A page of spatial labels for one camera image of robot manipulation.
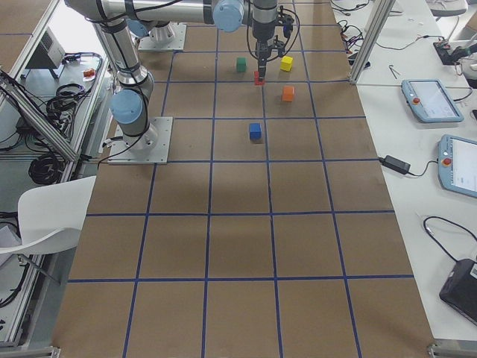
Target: colored block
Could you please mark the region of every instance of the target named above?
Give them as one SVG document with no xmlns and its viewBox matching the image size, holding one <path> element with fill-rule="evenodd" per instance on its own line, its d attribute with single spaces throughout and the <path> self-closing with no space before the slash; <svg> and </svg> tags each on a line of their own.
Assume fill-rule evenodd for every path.
<svg viewBox="0 0 477 358">
<path fill-rule="evenodd" d="M 295 87 L 283 86 L 282 101 L 292 102 L 294 98 L 295 98 Z"/>
<path fill-rule="evenodd" d="M 282 71 L 290 72 L 292 65 L 293 65 L 293 57 L 283 56 L 282 62 L 280 63 L 280 69 Z"/>
<path fill-rule="evenodd" d="M 255 79 L 255 85 L 256 86 L 263 86 L 265 84 L 265 79 L 263 81 L 259 80 L 259 72 L 255 71 L 253 73 L 253 78 Z"/>
<path fill-rule="evenodd" d="M 262 128 L 260 127 L 260 123 L 250 123 L 248 126 L 248 132 L 250 140 L 258 140 L 262 138 Z"/>
<path fill-rule="evenodd" d="M 236 68 L 237 72 L 247 71 L 247 59 L 245 57 L 237 57 Z"/>
</svg>

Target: blue cube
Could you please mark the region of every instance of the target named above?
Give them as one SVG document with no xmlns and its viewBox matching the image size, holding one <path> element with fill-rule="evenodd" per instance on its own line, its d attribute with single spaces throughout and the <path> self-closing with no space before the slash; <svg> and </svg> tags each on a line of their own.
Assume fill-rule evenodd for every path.
<svg viewBox="0 0 477 358">
<path fill-rule="evenodd" d="M 260 127 L 260 123 L 250 123 L 248 131 L 250 134 L 250 140 L 258 140 L 262 138 L 262 128 Z"/>
</svg>

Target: yellow cube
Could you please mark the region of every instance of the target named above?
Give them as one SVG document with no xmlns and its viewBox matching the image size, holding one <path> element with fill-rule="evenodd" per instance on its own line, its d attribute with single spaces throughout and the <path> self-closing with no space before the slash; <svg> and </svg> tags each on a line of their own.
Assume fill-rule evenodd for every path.
<svg viewBox="0 0 477 358">
<path fill-rule="evenodd" d="M 283 56 L 282 62 L 280 64 L 280 69 L 282 71 L 290 72 L 291 65 L 293 65 L 293 57 Z"/>
</svg>

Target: green cube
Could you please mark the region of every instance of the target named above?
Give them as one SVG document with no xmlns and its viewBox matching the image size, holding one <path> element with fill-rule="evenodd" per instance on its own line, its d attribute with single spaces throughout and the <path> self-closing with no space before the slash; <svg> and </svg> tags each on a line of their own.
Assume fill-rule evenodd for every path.
<svg viewBox="0 0 477 358">
<path fill-rule="evenodd" d="M 247 71 L 247 59 L 245 57 L 237 57 L 237 72 Z"/>
</svg>

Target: metal base plate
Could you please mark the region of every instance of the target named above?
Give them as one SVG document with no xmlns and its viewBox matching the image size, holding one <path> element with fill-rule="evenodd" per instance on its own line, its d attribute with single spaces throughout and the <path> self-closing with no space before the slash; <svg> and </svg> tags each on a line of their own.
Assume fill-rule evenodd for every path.
<svg viewBox="0 0 477 358">
<path fill-rule="evenodd" d="M 159 137 L 157 144 L 151 150 L 144 151 L 130 151 L 110 158 L 107 162 L 109 164 L 166 164 L 169 154 L 169 145 L 171 143 L 172 132 L 172 117 L 153 117 L 151 118 L 151 125 L 156 127 Z M 122 136 L 122 130 L 118 126 L 116 128 L 115 136 Z M 120 153 L 127 147 L 123 141 L 113 142 L 111 146 L 110 155 Z"/>
<path fill-rule="evenodd" d="M 184 49 L 184 43 L 186 43 L 186 24 L 182 23 L 173 23 L 171 22 L 171 27 L 174 29 L 176 34 L 175 39 L 169 43 L 156 43 L 151 41 L 151 38 L 145 37 L 141 39 L 139 43 L 139 51 L 152 51 L 152 52 L 161 52 L 161 51 L 182 51 Z"/>
</svg>

